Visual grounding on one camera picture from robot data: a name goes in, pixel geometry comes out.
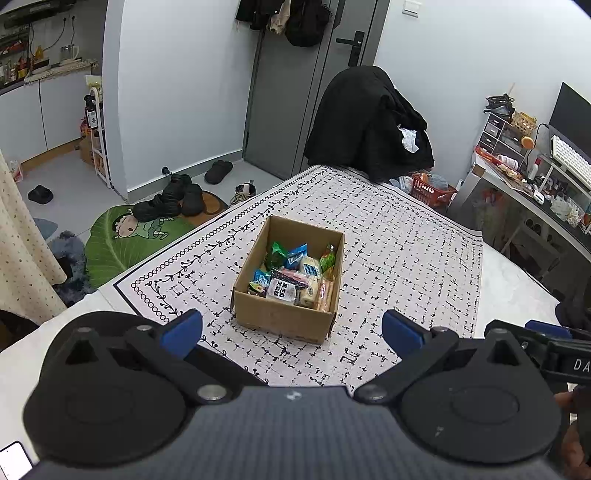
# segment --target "green snack bag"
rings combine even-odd
[[[330,267],[334,267],[335,261],[335,246],[327,245],[326,252],[324,252],[324,255],[322,255],[322,257],[320,257],[320,268],[322,269],[322,273],[327,271]]]
[[[281,268],[283,266],[283,262],[287,257],[287,250],[283,248],[277,242],[273,242],[273,246],[271,247],[271,251],[267,255],[267,260],[265,265],[270,270],[272,268]]]

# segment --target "cartoon character rug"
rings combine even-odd
[[[92,226],[86,243],[91,285],[100,287],[194,228],[182,217],[138,222],[129,205],[110,208]]]

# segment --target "polka dot curtain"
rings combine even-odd
[[[0,309],[43,323],[66,309],[51,288],[65,280],[0,152]]]

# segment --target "fluffy rug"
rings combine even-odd
[[[67,307],[82,300],[88,293],[96,291],[96,288],[90,285],[89,277],[86,274],[86,256],[82,240],[66,230],[48,245],[68,275],[64,283],[53,287]]]

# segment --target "orange plastic basket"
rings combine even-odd
[[[413,189],[410,192],[411,197],[420,200],[431,208],[448,205],[452,201],[452,196],[457,193],[453,187],[449,190],[439,190],[427,183],[428,175],[424,173],[415,173],[413,175]]]

